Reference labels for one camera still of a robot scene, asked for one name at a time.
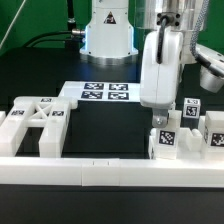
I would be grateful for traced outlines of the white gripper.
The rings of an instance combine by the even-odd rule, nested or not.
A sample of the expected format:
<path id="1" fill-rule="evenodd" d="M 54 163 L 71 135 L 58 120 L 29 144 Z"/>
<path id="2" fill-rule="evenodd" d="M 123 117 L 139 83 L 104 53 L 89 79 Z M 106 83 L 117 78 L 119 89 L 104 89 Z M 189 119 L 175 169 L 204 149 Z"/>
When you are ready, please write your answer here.
<path id="1" fill-rule="evenodd" d="M 168 123 L 168 111 L 175 101 L 180 69 L 180 55 L 183 34 L 165 29 L 162 63 L 156 61 L 159 32 L 149 33 L 145 40 L 141 79 L 140 103 L 153 108 L 152 126 L 165 128 Z"/>

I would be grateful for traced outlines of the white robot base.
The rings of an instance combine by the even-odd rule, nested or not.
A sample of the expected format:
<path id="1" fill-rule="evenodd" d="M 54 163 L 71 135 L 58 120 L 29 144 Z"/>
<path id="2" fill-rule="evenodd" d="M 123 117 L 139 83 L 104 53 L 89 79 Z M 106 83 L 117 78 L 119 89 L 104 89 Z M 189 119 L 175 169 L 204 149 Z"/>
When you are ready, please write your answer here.
<path id="1" fill-rule="evenodd" d="M 92 0 L 92 18 L 85 27 L 82 60 L 121 65 L 137 59 L 134 28 L 128 20 L 129 0 Z"/>

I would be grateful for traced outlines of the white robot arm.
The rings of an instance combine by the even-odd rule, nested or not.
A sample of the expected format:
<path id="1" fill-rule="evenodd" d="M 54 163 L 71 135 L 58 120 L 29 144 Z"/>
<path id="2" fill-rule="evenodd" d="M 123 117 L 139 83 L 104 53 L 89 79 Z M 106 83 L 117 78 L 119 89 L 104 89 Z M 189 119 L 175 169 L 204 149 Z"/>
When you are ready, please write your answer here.
<path id="1" fill-rule="evenodd" d="M 152 125 L 164 128 L 181 73 L 195 63 L 190 41 L 203 0 L 142 0 L 137 26 L 149 29 L 141 66 L 140 103 L 152 109 Z"/>

